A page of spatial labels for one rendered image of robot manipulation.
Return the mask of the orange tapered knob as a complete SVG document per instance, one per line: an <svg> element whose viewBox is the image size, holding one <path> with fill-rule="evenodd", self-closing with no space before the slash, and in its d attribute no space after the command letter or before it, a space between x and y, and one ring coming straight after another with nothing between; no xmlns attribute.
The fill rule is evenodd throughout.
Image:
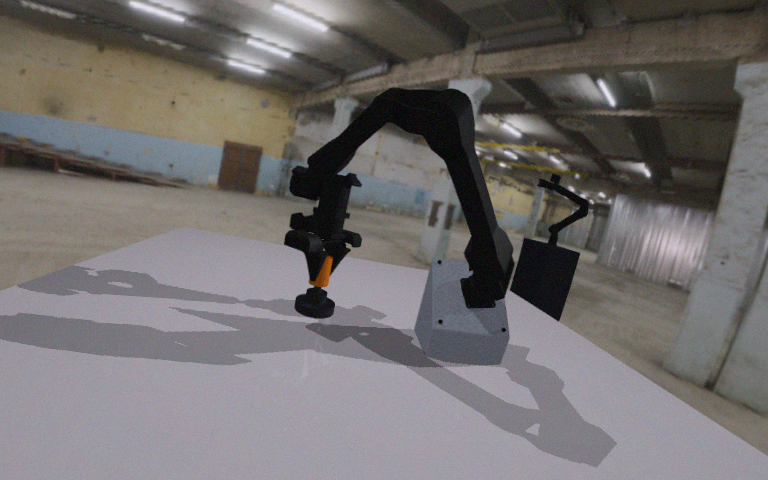
<svg viewBox="0 0 768 480"><path fill-rule="evenodd" d="M328 286L329 278L331 274L331 268L332 268L332 257L328 255L316 280L314 282L309 280L309 283L316 287Z"/></svg>

